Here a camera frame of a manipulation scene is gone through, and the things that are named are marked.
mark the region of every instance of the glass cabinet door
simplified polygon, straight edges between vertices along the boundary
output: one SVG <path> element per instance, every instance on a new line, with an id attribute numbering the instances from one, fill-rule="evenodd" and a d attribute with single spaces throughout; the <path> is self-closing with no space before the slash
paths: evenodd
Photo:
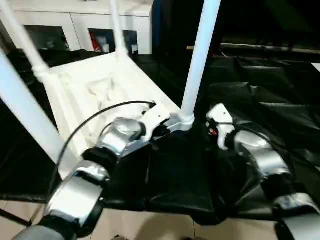
<path id="1" fill-rule="evenodd" d="M 93 50 L 95 52 L 113 53 L 116 50 L 116 43 L 113 30 L 88 29 Z M 123 31 L 124 42 L 129 53 L 138 53 L 137 31 Z"/>
<path id="2" fill-rule="evenodd" d="M 105 53 L 115 51 L 114 26 L 111 15 L 72 13 L 71 17 L 82 49 Z M 119 20 L 128 52 L 151 54 L 150 18 L 121 15 Z"/>
<path id="3" fill-rule="evenodd" d="M 61 26 L 25 25 L 37 49 L 69 51 L 64 30 Z"/>
<path id="4" fill-rule="evenodd" d="M 69 13 L 16 11 L 15 14 L 38 49 L 66 51 L 81 49 Z M 20 37 L 12 30 L 2 12 L 0 18 L 16 48 L 21 49 Z"/>

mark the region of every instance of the black cloth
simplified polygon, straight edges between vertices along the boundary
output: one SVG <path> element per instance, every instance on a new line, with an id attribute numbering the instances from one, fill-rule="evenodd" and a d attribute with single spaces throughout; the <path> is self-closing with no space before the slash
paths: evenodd
<path id="1" fill-rule="evenodd" d="M 97 54 L 40 53 L 51 67 Z M 189 66 L 151 56 L 133 58 L 180 106 Z M 45 89 L 23 53 L 15 52 L 9 59 L 54 122 Z M 125 157 L 103 192 L 103 206 L 186 214 L 202 225 L 215 225 L 229 216 L 272 219 L 253 169 L 241 157 L 218 149 L 207 134 L 205 114 L 216 103 L 224 103 L 236 123 L 285 144 L 281 155 L 320 203 L 320 175 L 313 168 L 320 165 L 319 76 L 307 63 L 231 58 L 208 62 L 192 130 L 174 132 Z M 43 203 L 54 164 L 5 104 L 0 106 L 5 140 L 0 151 L 0 199 Z"/>

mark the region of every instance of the white tube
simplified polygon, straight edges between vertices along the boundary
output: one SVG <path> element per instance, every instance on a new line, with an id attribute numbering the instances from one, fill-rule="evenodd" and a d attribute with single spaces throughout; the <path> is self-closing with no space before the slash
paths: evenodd
<path id="1" fill-rule="evenodd" d="M 19 37 L 22 49 L 29 62 L 31 63 L 34 73 L 38 75 L 37 73 L 47 72 L 49 70 L 49 67 L 41 58 L 29 34 L 18 21 L 14 11 L 11 9 L 7 0 L 0 0 L 0 7 L 12 30 Z"/>
<path id="2" fill-rule="evenodd" d="M 221 0 L 205 0 L 203 4 L 180 113 L 180 117 L 185 122 L 194 119 L 194 109 L 218 17 L 220 2 Z"/>
<path id="3" fill-rule="evenodd" d="M 119 55 L 128 54 L 128 50 L 125 45 L 125 39 L 123 31 L 120 27 L 120 19 L 119 19 L 119 13 L 118 13 L 118 0 L 111 0 L 111 16 L 113 21 L 113 34 L 115 39 L 115 52 Z"/>
<path id="4" fill-rule="evenodd" d="M 0 98 L 51 160 L 57 163 L 64 142 L 1 49 L 0 73 Z M 59 168 L 61 177 L 65 178 L 79 161 L 80 158 L 67 149 Z"/>

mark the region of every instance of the floor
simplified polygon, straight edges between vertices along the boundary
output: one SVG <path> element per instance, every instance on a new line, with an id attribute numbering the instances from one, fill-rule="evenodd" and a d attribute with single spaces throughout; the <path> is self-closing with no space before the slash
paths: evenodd
<path id="1" fill-rule="evenodd" d="M 39 204 L 0 201 L 0 208 L 25 220 L 39 222 Z M 23 226 L 0 217 L 1 240 L 11 240 Z M 85 240 L 111 240 L 121 235 L 129 240 L 276 240 L 272 222 L 228 219 L 218 226 L 200 226 L 188 216 L 106 209 L 91 236 Z"/>

